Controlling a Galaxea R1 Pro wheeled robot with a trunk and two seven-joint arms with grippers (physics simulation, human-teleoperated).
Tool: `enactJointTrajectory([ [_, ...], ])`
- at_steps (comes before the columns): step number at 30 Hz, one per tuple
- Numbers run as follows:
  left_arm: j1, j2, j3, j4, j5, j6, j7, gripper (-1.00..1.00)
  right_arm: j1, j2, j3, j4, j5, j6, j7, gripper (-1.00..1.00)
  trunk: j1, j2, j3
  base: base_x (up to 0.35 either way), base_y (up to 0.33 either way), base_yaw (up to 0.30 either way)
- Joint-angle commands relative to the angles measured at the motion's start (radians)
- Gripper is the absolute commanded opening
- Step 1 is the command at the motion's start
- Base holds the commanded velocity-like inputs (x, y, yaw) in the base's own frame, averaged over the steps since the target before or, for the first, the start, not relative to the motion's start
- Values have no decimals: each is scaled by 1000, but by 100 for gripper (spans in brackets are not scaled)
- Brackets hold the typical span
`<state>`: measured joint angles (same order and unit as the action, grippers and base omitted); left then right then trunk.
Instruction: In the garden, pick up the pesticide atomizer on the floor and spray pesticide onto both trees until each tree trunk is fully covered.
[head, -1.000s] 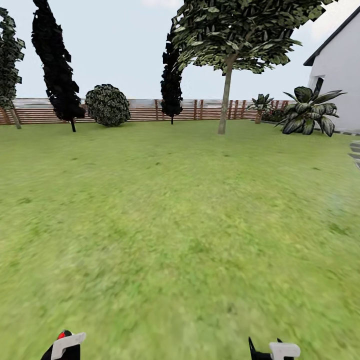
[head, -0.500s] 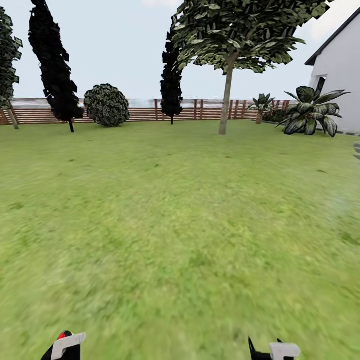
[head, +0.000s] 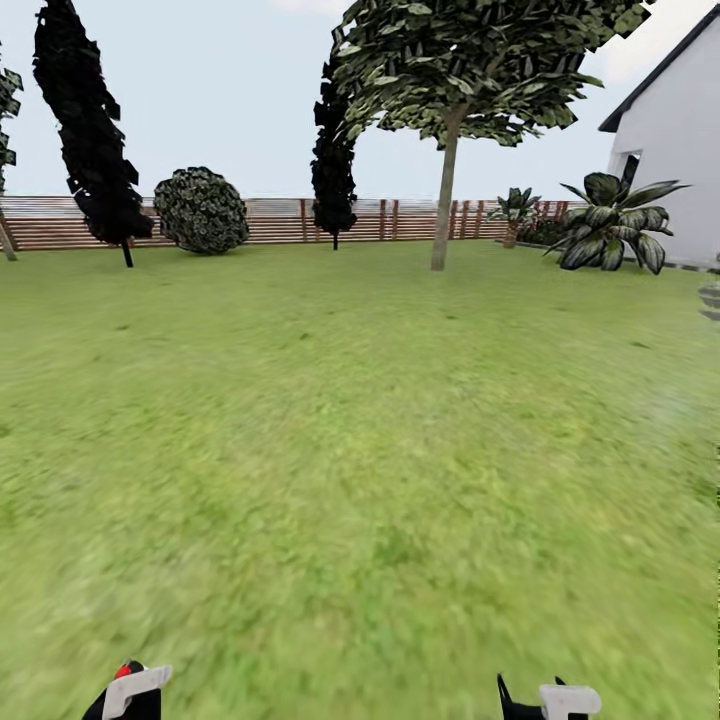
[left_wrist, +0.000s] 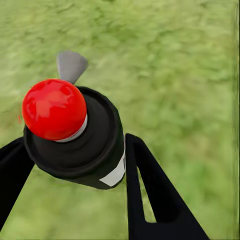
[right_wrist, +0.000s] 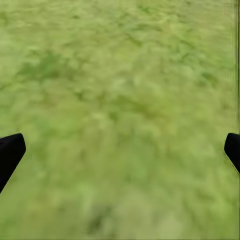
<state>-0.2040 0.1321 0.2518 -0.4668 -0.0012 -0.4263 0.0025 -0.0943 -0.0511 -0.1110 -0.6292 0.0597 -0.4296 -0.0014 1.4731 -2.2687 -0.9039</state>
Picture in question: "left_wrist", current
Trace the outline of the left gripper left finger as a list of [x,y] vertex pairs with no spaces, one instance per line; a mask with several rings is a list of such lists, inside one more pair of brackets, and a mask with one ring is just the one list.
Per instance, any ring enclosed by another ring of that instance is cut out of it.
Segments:
[[34,165],[24,144],[24,136],[0,148],[0,230]]

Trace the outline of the pesticide atomizer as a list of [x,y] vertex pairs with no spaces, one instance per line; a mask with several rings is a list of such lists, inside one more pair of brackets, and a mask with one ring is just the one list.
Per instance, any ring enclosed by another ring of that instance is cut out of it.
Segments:
[[32,86],[22,101],[24,145],[37,166],[52,176],[92,188],[116,188],[126,174],[126,136],[109,98],[74,86],[88,68],[72,50],[57,55],[60,79]]

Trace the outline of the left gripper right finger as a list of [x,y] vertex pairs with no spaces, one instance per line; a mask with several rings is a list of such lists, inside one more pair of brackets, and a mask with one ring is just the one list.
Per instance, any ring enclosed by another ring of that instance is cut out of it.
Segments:
[[[129,240],[210,240],[145,142],[125,134]],[[139,168],[156,223],[145,220]]]

